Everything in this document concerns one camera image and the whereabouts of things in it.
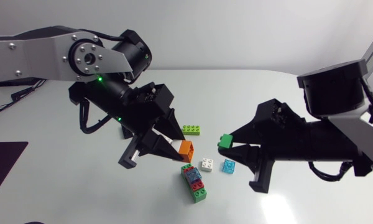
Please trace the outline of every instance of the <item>orange lego brick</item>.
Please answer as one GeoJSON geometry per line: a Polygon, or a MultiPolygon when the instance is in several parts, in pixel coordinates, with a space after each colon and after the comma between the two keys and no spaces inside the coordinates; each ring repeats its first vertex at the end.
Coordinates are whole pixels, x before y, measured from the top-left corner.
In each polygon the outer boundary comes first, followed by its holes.
{"type": "Polygon", "coordinates": [[[191,162],[193,157],[193,145],[191,141],[182,140],[178,153],[183,157],[182,162],[191,162]]]}

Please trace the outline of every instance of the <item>red lego brick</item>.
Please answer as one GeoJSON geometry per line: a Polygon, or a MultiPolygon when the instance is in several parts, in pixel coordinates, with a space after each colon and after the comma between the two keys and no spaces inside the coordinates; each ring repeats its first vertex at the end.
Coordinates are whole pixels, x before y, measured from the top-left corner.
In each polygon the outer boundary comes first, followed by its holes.
{"type": "Polygon", "coordinates": [[[192,184],[192,186],[191,186],[192,191],[194,191],[194,192],[199,190],[199,189],[202,189],[203,187],[205,187],[205,185],[203,184],[203,182],[201,180],[192,184]]]}
{"type": "Polygon", "coordinates": [[[189,167],[189,168],[185,169],[185,170],[184,170],[184,173],[188,172],[189,170],[192,170],[193,168],[194,168],[194,167],[193,167],[193,166],[191,166],[191,167],[189,167]]]}

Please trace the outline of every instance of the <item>screw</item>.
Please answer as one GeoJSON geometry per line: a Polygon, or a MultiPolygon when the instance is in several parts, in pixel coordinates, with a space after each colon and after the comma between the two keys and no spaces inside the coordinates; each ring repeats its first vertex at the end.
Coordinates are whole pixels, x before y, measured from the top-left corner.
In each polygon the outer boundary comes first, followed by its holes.
{"type": "Polygon", "coordinates": [[[8,47],[9,47],[11,50],[15,50],[15,49],[17,48],[17,46],[15,46],[14,43],[10,43],[10,44],[8,45],[8,47]]]}

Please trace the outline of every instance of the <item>white lego brick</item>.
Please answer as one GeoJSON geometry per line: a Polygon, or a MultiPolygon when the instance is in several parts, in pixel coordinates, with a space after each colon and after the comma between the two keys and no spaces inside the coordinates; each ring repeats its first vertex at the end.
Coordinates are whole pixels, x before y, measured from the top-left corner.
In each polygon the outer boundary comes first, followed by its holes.
{"type": "Polygon", "coordinates": [[[203,158],[200,169],[203,171],[211,172],[213,170],[214,160],[203,158]]]}
{"type": "Polygon", "coordinates": [[[182,140],[173,140],[173,142],[171,143],[171,145],[178,152],[180,150],[180,148],[181,148],[181,143],[182,143],[182,140]]]}

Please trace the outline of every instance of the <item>lego brick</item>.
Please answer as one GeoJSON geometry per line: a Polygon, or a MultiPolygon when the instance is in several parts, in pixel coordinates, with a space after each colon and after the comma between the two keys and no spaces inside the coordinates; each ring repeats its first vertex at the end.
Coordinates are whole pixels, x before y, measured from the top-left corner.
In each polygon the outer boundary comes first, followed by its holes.
{"type": "Polygon", "coordinates": [[[182,126],[182,134],[184,135],[200,135],[199,125],[184,125],[182,126]]]}
{"type": "Polygon", "coordinates": [[[233,136],[230,134],[223,134],[219,140],[220,142],[217,144],[220,149],[229,149],[232,147],[232,138],[233,136]]]}
{"type": "Polygon", "coordinates": [[[206,199],[207,191],[205,188],[202,188],[200,190],[197,190],[196,192],[192,192],[192,198],[195,203],[198,203],[204,199],[206,199]]]}
{"type": "Polygon", "coordinates": [[[185,178],[188,181],[188,183],[192,186],[194,183],[201,180],[201,175],[197,168],[193,168],[192,170],[185,172],[185,178]]]}
{"type": "Polygon", "coordinates": [[[203,158],[200,169],[203,171],[211,172],[213,170],[214,160],[203,158]]]}
{"type": "Polygon", "coordinates": [[[197,191],[197,190],[199,190],[203,187],[205,187],[205,185],[203,184],[203,182],[201,180],[199,180],[198,182],[192,184],[191,189],[192,189],[192,191],[195,192],[195,191],[197,191]]]}
{"type": "Polygon", "coordinates": [[[183,157],[182,162],[191,162],[193,157],[193,144],[191,141],[182,140],[180,149],[178,150],[179,155],[183,157]]]}
{"type": "Polygon", "coordinates": [[[190,168],[192,167],[192,164],[187,164],[185,166],[182,166],[181,167],[181,175],[184,176],[184,170],[187,169],[187,168],[190,168]]]}
{"type": "MultiPolygon", "coordinates": [[[[187,164],[183,167],[181,167],[181,171],[183,171],[184,169],[187,169],[189,167],[191,167],[192,165],[191,164],[187,164]]],[[[193,191],[192,188],[190,187],[187,179],[185,178],[185,176],[183,175],[183,173],[181,173],[181,176],[182,178],[185,180],[185,183],[186,183],[186,187],[188,187],[188,190],[189,192],[191,193],[191,196],[192,196],[192,199],[195,203],[198,203],[204,199],[206,199],[206,196],[207,196],[207,191],[205,189],[205,187],[203,186],[201,189],[198,189],[196,191],[193,191]]]]}
{"type": "Polygon", "coordinates": [[[235,170],[235,162],[229,161],[226,159],[224,161],[223,172],[228,173],[228,174],[233,174],[234,170],[235,170]]]}
{"type": "Polygon", "coordinates": [[[193,167],[193,166],[191,166],[191,167],[189,167],[189,168],[185,169],[185,170],[184,170],[184,175],[185,175],[185,173],[186,173],[186,172],[188,172],[189,170],[192,170],[193,168],[194,168],[194,167],[193,167]]]}

